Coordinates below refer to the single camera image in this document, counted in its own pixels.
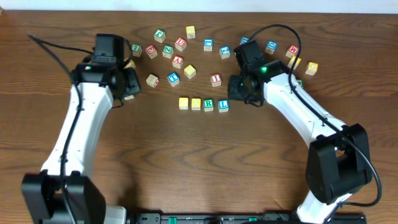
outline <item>blue block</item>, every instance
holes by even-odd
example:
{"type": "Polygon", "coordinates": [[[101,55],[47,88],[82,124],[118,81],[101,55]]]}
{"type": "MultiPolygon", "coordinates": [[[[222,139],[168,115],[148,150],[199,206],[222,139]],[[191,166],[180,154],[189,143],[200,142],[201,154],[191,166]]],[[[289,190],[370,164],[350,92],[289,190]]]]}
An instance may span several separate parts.
{"type": "Polygon", "coordinates": [[[170,75],[168,75],[167,79],[169,80],[170,83],[174,83],[178,81],[180,77],[178,77],[178,75],[175,72],[173,72],[170,75]]]}
{"type": "Polygon", "coordinates": [[[269,48],[271,50],[275,50],[277,46],[278,46],[277,42],[274,42],[274,41],[271,41],[271,40],[268,41],[267,48],[269,48]]]}
{"type": "Polygon", "coordinates": [[[249,37],[242,37],[240,45],[246,43],[248,40],[249,37]]]}
{"type": "Polygon", "coordinates": [[[221,48],[220,48],[220,51],[221,51],[221,53],[222,53],[223,55],[224,55],[224,54],[229,54],[229,53],[231,52],[228,46],[221,47],[221,48]]]}
{"type": "Polygon", "coordinates": [[[213,46],[213,40],[212,39],[205,39],[205,46],[213,46]]]}
{"type": "Polygon", "coordinates": [[[228,100],[220,100],[220,101],[218,101],[218,107],[220,109],[228,109],[229,108],[228,100]]]}

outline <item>white backdrop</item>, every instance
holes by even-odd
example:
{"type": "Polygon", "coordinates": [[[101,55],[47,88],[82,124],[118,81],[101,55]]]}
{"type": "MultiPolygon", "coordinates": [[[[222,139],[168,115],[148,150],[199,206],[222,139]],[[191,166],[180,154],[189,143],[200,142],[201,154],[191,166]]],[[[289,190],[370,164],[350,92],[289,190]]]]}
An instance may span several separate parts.
{"type": "Polygon", "coordinates": [[[4,9],[398,14],[398,0],[0,0],[4,9]]]}

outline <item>wood grain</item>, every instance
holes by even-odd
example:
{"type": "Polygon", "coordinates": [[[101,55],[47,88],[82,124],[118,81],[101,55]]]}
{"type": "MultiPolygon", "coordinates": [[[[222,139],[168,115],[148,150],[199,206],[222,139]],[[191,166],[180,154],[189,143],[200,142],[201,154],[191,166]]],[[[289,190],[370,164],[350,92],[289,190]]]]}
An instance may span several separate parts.
{"type": "MultiPolygon", "coordinates": [[[[197,75],[181,83],[166,80],[174,71],[161,54],[137,58],[142,93],[109,112],[95,155],[93,181],[109,204],[159,209],[165,213],[263,212],[293,210],[308,192],[304,179],[307,147],[287,120],[272,106],[255,108],[230,102],[228,113],[180,111],[180,96],[227,97],[228,77],[239,72],[233,57],[221,60],[218,49],[232,49],[242,36],[280,23],[302,38],[302,62],[296,76],[326,110],[348,125],[360,123],[368,134],[371,156],[384,186],[369,223],[396,223],[398,212],[398,18],[393,15],[181,13],[181,12],[39,12],[5,11],[0,17],[0,223],[31,223],[20,191],[26,172],[38,172],[62,126],[70,83],[62,69],[33,41],[36,36],[61,45],[91,49],[95,34],[121,35],[161,50],[153,33],[166,31],[165,44],[185,36],[195,25],[196,39],[177,54],[197,75]],[[215,40],[213,52],[203,39],[215,40]],[[309,61],[319,63],[314,77],[303,75],[309,61]],[[146,77],[160,77],[157,88],[146,77]],[[220,73],[213,88],[210,75],[220,73]]],[[[292,34],[271,29],[256,37],[265,49],[278,42],[269,60],[280,59],[296,43],[292,34]]],[[[54,49],[73,68],[84,55],[54,49]]],[[[350,200],[370,202],[374,182],[350,200]]]]}

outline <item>wooden surface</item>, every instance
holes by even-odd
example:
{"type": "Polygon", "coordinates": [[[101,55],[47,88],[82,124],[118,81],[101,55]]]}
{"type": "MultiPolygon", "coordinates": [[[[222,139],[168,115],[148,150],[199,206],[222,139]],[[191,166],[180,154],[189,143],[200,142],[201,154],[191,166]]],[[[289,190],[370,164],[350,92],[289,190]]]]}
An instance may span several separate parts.
{"type": "MultiPolygon", "coordinates": [[[[346,14],[227,14],[151,12],[5,11],[0,17],[0,223],[30,223],[20,191],[26,172],[39,172],[49,156],[68,107],[70,83],[62,69],[26,34],[56,44],[91,49],[95,34],[119,34],[143,47],[154,44],[158,56],[137,58],[142,93],[109,112],[98,141],[93,182],[109,204],[138,206],[165,213],[263,212],[294,210],[308,188],[304,173],[307,147],[295,129],[272,106],[231,101],[227,113],[180,111],[178,98],[227,97],[227,80],[238,74],[234,57],[221,60],[219,47],[232,49],[240,38],[273,23],[300,34],[302,61],[295,71],[305,89],[327,111],[348,125],[360,123],[369,134],[372,162],[384,186],[382,202],[364,212],[369,223],[396,223],[398,213],[398,18],[346,14]],[[177,54],[197,75],[172,88],[171,59],[160,53],[156,29],[174,45],[195,25],[197,37],[177,54]],[[211,53],[203,39],[212,38],[211,53]],[[309,61],[319,63],[314,77],[304,75],[309,61]],[[152,88],[150,73],[160,77],[152,88]],[[210,75],[223,83],[211,87],[210,75]]],[[[286,30],[258,35],[262,49],[278,42],[269,59],[287,63],[296,44],[286,30]]],[[[54,49],[70,69],[85,56],[54,49]]],[[[351,201],[370,202],[374,182],[351,201]]]]}

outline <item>cable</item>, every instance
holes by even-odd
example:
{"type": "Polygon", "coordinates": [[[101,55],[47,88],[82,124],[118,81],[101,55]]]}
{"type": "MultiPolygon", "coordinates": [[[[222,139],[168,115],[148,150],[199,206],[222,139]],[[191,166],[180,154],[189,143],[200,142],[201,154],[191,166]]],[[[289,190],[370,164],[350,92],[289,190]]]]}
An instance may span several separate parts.
{"type": "Polygon", "coordinates": [[[60,49],[65,49],[65,50],[76,50],[76,51],[85,52],[85,53],[88,53],[88,54],[91,54],[91,55],[94,54],[93,52],[88,51],[88,50],[85,50],[85,49],[78,49],[78,48],[75,48],[75,47],[64,47],[64,46],[61,46],[61,45],[52,44],[52,43],[47,42],[47,41],[44,41],[44,40],[40,40],[40,41],[41,41],[41,43],[43,43],[43,44],[47,44],[47,45],[49,45],[49,46],[57,47],[57,48],[60,48],[60,49]]]}
{"type": "Polygon", "coordinates": [[[49,53],[51,55],[51,57],[59,63],[59,65],[64,69],[64,71],[68,74],[68,76],[70,77],[73,86],[75,87],[76,93],[78,95],[78,99],[79,99],[79,104],[76,108],[76,115],[73,119],[72,125],[70,126],[70,130],[67,136],[67,139],[65,140],[65,145],[63,146],[63,150],[62,150],[62,155],[61,155],[61,164],[60,164],[60,179],[61,179],[61,191],[62,191],[62,197],[63,197],[63,202],[65,204],[65,207],[69,213],[70,218],[72,219],[72,223],[73,224],[77,224],[76,221],[76,217],[75,214],[72,211],[72,208],[70,206],[70,202],[69,202],[69,198],[68,198],[68,192],[66,190],[66,183],[65,183],[65,163],[67,161],[67,152],[68,152],[68,147],[69,147],[69,143],[70,140],[72,138],[72,134],[73,134],[73,130],[75,129],[75,126],[77,124],[80,112],[81,112],[81,105],[82,105],[82,98],[79,92],[79,89],[77,88],[77,83],[75,83],[72,79],[72,76],[69,72],[69,69],[67,68],[67,66],[50,50],[48,49],[44,43],[43,40],[40,40],[37,37],[34,37],[31,34],[28,34],[28,36],[34,40],[39,46],[41,46],[47,53],[49,53]]]}
{"type": "Polygon", "coordinates": [[[298,35],[298,33],[293,30],[292,28],[290,28],[289,26],[286,25],[282,25],[282,24],[273,24],[273,25],[269,25],[269,26],[265,26],[261,29],[259,29],[258,31],[256,31],[248,40],[248,42],[254,38],[258,33],[262,32],[263,30],[266,30],[268,28],[272,28],[272,27],[281,27],[281,28],[285,28],[288,29],[289,31],[291,31],[297,38],[298,41],[298,52],[296,55],[296,58],[293,62],[293,65],[291,66],[290,70],[289,70],[289,74],[288,74],[288,82],[289,82],[289,86],[291,88],[291,91],[296,95],[296,97],[315,115],[317,116],[324,124],[326,124],[327,126],[329,126],[332,130],[334,130],[336,133],[340,134],[341,137],[362,157],[362,159],[364,160],[364,162],[366,163],[366,165],[368,166],[368,168],[371,170],[373,176],[374,176],[374,180],[376,181],[377,184],[377,197],[376,199],[371,202],[371,203],[357,203],[357,202],[339,202],[337,203],[337,207],[341,206],[341,205],[352,205],[352,206],[357,206],[357,207],[371,207],[374,206],[375,204],[380,202],[381,199],[381,195],[382,195],[382,185],[381,185],[381,181],[379,178],[379,175],[377,174],[374,166],[372,165],[371,161],[363,154],[363,152],[357,147],[357,145],[355,145],[355,143],[350,140],[344,133],[342,133],[338,128],[336,128],[334,125],[332,125],[327,118],[324,118],[321,114],[319,114],[315,109],[313,109],[311,107],[311,105],[309,105],[300,95],[299,93],[296,91],[295,87],[293,86],[292,83],[292,73],[293,73],[293,69],[295,67],[295,64],[297,62],[297,59],[300,57],[300,53],[301,53],[301,39],[298,35]]]}

